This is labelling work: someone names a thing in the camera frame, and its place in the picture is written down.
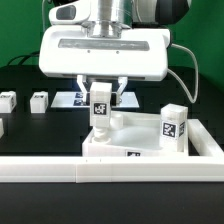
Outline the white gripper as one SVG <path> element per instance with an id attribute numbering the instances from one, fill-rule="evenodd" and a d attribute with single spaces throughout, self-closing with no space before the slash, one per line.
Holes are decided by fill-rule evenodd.
<path id="1" fill-rule="evenodd" d="M 167 74 L 170 31 L 165 28 L 124 29 L 118 39 L 90 38 L 77 25 L 56 25 L 43 36 L 39 67 L 49 77 L 77 76 L 83 102 L 90 105 L 87 78 L 119 77 L 111 105 L 121 102 L 128 78 L 161 81 Z"/>

